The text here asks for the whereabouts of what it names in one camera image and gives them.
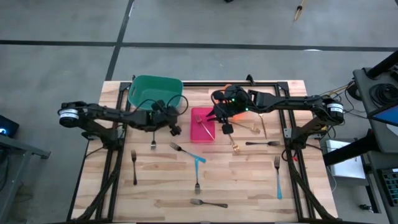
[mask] gray floor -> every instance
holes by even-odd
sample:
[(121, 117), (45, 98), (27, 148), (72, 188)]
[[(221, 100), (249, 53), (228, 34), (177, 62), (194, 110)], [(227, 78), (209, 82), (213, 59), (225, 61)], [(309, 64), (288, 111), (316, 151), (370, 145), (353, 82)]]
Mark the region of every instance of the gray floor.
[[(116, 41), (128, 0), (0, 0), (0, 39)], [(297, 1), (136, 0), (125, 42), (395, 47), (398, 7), (393, 0), (309, 0), (298, 22)], [(0, 114), (21, 124), (18, 138), (52, 151), (33, 159), (12, 220), (66, 219), (86, 141), (78, 129), (58, 124), (64, 101), (97, 102), (113, 47), (0, 45)], [(390, 52), (122, 48), (113, 80), (161, 75), (182, 80), (305, 80), (309, 95), (345, 85), (357, 68), (371, 67)], [(360, 102), (353, 100), (362, 110)], [(337, 137), (362, 137), (369, 123), (346, 116)], [(339, 184), (333, 193), (339, 217), (387, 223), (363, 186)]]

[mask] wooden tabletop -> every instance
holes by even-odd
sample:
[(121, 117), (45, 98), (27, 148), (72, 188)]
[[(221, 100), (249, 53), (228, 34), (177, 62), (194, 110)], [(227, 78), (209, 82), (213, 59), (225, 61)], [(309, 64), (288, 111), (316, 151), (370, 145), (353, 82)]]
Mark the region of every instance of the wooden tabletop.
[[(287, 82), (292, 96), (307, 95), (302, 80)], [(99, 99), (100, 105), (113, 108), (116, 106), (119, 84), (120, 82), (104, 82)], [(249, 88), (275, 94), (271, 87)], [(277, 177), (273, 161), (275, 156), (279, 156), (284, 150), (283, 145), (246, 146), (246, 141), (264, 141), (263, 131), (256, 135), (247, 129), (234, 126), (232, 137), (241, 149), (239, 154), (235, 154), (229, 137), (222, 134), (221, 125), (218, 123), (214, 143), (190, 142), (190, 110), (193, 107), (211, 107), (210, 93), (219, 89), (220, 87), (184, 88), (183, 95), (189, 100), (189, 109), (178, 117), (182, 133), (173, 137), (169, 133), (169, 128), (158, 130), (155, 134), (157, 142), (155, 151), (150, 150), (152, 133), (128, 128), (114, 222), (297, 221), (289, 170), (287, 163), (282, 160), (279, 173), (283, 199), (277, 199)], [(185, 102), (182, 101), (181, 108), (185, 106)], [(287, 112), (285, 117), (289, 124)], [(312, 119), (312, 114), (309, 111), (295, 111), (295, 119), (297, 126), (302, 126)], [(267, 141), (280, 141), (283, 144), (278, 112), (264, 114), (264, 121)], [(111, 126), (107, 121), (98, 122), (106, 127)], [(258, 114), (245, 113), (238, 122), (262, 130)], [(174, 151), (169, 146), (170, 141), (207, 160), (205, 164), (199, 165), (200, 195), (195, 195), (194, 191), (196, 179), (193, 158), (186, 153)], [(316, 140), (308, 140), (308, 143), (319, 146)], [(87, 153), (99, 147), (101, 147), (99, 141), (92, 141)], [(137, 152), (137, 185), (133, 185), (133, 165), (130, 156), (132, 149)], [(308, 147), (303, 150), (303, 156), (311, 190), (328, 212), (337, 217), (322, 153), (318, 149)], [(72, 218), (81, 215), (98, 193), (105, 158), (105, 149), (87, 157)], [(227, 203), (229, 207), (196, 206), (190, 204), (191, 198)], [(301, 189), (300, 198), (303, 212), (307, 217), (307, 206)], [(108, 199), (105, 200), (104, 214), (108, 211)]]

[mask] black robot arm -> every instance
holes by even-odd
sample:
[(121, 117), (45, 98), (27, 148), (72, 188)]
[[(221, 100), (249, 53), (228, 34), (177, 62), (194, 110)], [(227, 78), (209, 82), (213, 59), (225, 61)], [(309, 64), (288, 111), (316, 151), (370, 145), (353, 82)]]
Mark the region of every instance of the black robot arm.
[(90, 136), (98, 136), (105, 148), (118, 145), (115, 144), (118, 141), (118, 130), (105, 128), (95, 122), (96, 119), (128, 124), (134, 129), (145, 132), (153, 132), (168, 126), (171, 135), (175, 136), (181, 133), (181, 128), (176, 125), (179, 115), (177, 109), (173, 106), (165, 106), (163, 101), (154, 103), (152, 110), (135, 110), (133, 112), (76, 101), (62, 103), (58, 114), (62, 126), (67, 128), (79, 127), (85, 130), (82, 135), (88, 139)]
[(255, 113), (270, 113), (274, 110), (308, 110), (316, 117), (302, 127), (291, 130), (290, 148), (303, 149), (307, 138), (325, 126), (341, 124), (343, 118), (343, 105), (329, 96), (274, 96), (270, 93), (259, 91), (244, 91), (240, 86), (229, 86), (225, 91), (212, 93), (215, 103), (213, 111), (208, 115), (215, 115), (215, 120), (223, 123), (223, 133), (233, 133), (233, 127), (228, 123), (228, 118), (252, 111)]

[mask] green plastic basket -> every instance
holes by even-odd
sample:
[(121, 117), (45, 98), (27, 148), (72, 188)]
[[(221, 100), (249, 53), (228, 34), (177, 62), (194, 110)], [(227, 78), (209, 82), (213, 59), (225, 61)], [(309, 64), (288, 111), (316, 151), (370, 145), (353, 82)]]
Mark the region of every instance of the green plastic basket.
[[(175, 95), (182, 94), (183, 83), (176, 78), (156, 77), (152, 75), (140, 75), (132, 82), (129, 92), (129, 102), (139, 106), (144, 100), (163, 100), (165, 104)], [(181, 97), (175, 97), (170, 106), (178, 107)], [(153, 101), (147, 101), (140, 109), (151, 110)]]

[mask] computer screen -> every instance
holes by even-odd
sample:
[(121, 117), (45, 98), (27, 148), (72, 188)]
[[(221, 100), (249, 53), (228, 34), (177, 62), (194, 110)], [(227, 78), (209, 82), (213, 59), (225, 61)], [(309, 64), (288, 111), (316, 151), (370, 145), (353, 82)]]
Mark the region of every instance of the computer screen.
[(384, 106), (372, 112), (369, 115), (370, 119), (380, 121), (386, 124), (398, 126), (398, 102), (394, 105)]

